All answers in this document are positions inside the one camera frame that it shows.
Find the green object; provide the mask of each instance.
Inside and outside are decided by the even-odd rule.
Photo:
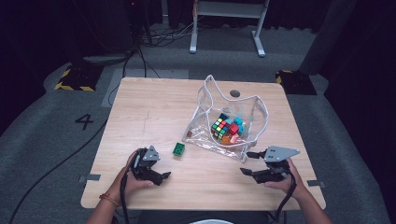
[[[181,143],[176,143],[175,149],[174,149],[174,155],[175,156],[181,156],[184,151],[184,144]]]

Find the wooden table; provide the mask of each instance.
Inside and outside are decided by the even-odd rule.
[[[88,181],[81,199],[83,207],[97,205],[99,195],[108,189],[134,150],[153,145],[162,159],[152,169],[172,174],[159,187],[135,192],[129,200],[130,209],[273,211],[278,208],[285,194],[256,184],[239,169],[267,169],[262,160],[247,159],[242,163],[192,144],[186,144],[182,157],[173,155],[176,143],[182,143],[197,106],[198,89],[203,84],[203,80],[186,79],[126,77],[122,80],[91,170],[100,179]],[[292,158],[294,164],[305,184],[306,180],[316,180],[280,85],[229,81],[218,81],[218,85],[225,95],[231,90],[239,90],[240,98],[260,95],[268,108],[266,131],[250,151],[263,151],[269,146],[300,149],[301,153]],[[324,208],[320,187],[308,189]],[[294,199],[284,206],[284,210],[297,209]]]

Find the stand leg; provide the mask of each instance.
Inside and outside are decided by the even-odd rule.
[[[263,4],[262,7],[262,15],[260,16],[259,19],[259,24],[257,25],[257,31],[252,31],[254,43],[256,44],[257,51],[259,53],[260,57],[265,57],[265,51],[264,48],[262,47],[262,42],[260,41],[260,32],[262,31],[262,24],[264,23],[264,18],[265,15],[267,14],[267,8],[268,4],[270,3],[270,0],[266,0]]]
[[[195,53],[197,51],[197,38],[198,38],[198,30],[197,30],[197,17],[193,18],[193,26],[192,26],[192,35],[191,35],[191,43],[190,43],[190,53]]]

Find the plastic bag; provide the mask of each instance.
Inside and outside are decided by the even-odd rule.
[[[260,96],[227,99],[208,76],[198,90],[198,106],[183,141],[244,162],[267,123],[268,111]]]

